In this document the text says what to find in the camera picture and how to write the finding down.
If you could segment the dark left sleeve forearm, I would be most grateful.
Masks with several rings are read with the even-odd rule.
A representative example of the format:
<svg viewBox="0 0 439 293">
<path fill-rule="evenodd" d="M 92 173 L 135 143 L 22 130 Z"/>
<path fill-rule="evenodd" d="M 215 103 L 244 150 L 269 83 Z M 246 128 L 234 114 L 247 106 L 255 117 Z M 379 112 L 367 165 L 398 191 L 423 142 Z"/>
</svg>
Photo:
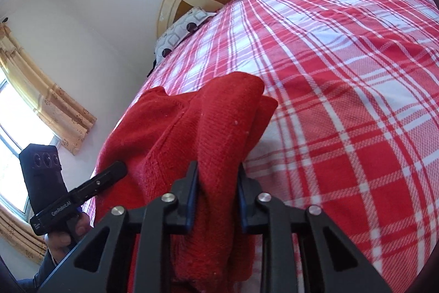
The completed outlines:
<svg viewBox="0 0 439 293">
<path fill-rule="evenodd" d="M 20 289 L 25 293 L 37 293 L 40 286 L 46 281 L 53 270 L 56 268 L 57 263 L 51 256 L 50 251 L 46 251 L 39 271 L 31 279 L 23 279 L 18 281 Z"/>
</svg>

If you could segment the left hand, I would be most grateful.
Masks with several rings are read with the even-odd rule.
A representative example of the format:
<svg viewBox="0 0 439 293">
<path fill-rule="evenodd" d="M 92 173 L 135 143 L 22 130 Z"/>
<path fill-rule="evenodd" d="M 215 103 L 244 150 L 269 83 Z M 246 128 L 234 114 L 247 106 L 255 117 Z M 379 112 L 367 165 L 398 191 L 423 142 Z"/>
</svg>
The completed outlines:
<svg viewBox="0 0 439 293">
<path fill-rule="evenodd" d="M 86 213 L 81 213 L 75 226 L 76 235 L 79 239 L 92 230 L 90 226 L 90 218 Z M 45 243 L 48 251 L 57 266 L 68 254 L 68 246 L 71 245 L 71 237 L 66 232 L 54 231 L 45 235 Z"/>
</svg>

